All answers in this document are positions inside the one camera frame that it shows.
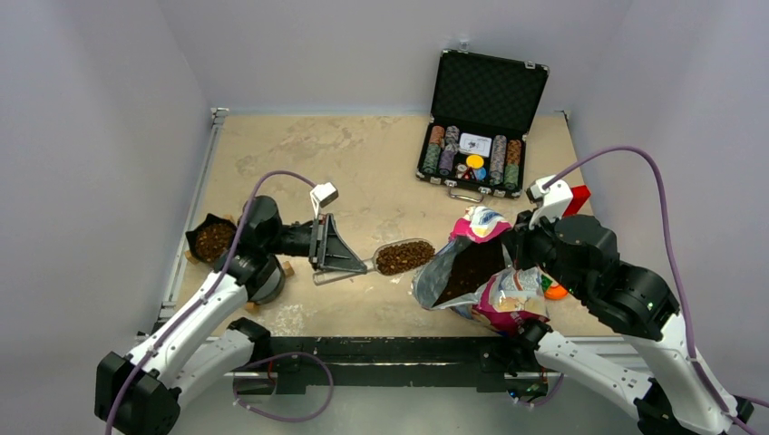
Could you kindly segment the clear plastic scoop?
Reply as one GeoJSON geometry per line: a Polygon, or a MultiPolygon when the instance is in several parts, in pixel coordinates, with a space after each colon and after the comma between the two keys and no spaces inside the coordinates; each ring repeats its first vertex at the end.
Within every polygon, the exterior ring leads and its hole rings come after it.
{"type": "MultiPolygon", "coordinates": [[[[422,238],[407,238],[385,244],[378,247],[371,258],[363,261],[365,271],[362,274],[396,276],[426,265],[435,253],[433,244],[422,238]]],[[[315,272],[313,283],[326,285],[360,275],[361,273],[342,271],[315,272]]]]}

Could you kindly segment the pet food bag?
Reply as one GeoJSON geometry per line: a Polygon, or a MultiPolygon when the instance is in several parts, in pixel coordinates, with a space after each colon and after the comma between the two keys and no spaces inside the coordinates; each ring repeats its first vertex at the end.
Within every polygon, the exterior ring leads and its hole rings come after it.
{"type": "Polygon", "coordinates": [[[537,267],[515,266],[503,244],[512,224],[485,206],[469,206],[442,247],[412,281],[425,310],[449,310],[497,334],[513,336],[550,316],[537,267]]]}

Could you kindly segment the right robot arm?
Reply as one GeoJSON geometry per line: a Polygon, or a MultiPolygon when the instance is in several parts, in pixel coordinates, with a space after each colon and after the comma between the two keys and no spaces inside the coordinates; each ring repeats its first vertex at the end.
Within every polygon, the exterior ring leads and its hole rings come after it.
{"type": "Polygon", "coordinates": [[[503,244],[515,266],[536,266],[564,285],[638,353],[649,373],[583,350],[540,321],[528,322],[511,341],[516,366],[538,363],[573,378],[634,417],[644,434],[725,434],[748,422],[754,401],[726,391],[700,353],[688,351],[683,308],[667,282],[622,261],[616,234],[596,218],[549,222],[524,211],[503,244]]]}

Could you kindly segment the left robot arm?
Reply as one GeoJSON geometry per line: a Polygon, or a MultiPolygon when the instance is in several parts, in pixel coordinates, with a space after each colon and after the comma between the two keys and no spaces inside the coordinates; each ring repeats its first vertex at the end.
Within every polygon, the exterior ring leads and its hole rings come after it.
{"type": "Polygon", "coordinates": [[[366,273],[365,263],[338,235],[333,215],[323,210],[337,191],[326,183],[309,197],[312,219],[290,225],[273,198],[249,199],[195,296],[127,353],[102,358],[94,413],[106,433],[168,434],[182,409],[226,372],[305,357],[300,351],[274,353],[270,331],[245,317],[231,322],[219,338],[209,337],[247,303],[264,304],[279,295],[286,281],[280,256],[304,257],[319,272],[366,273]]]}

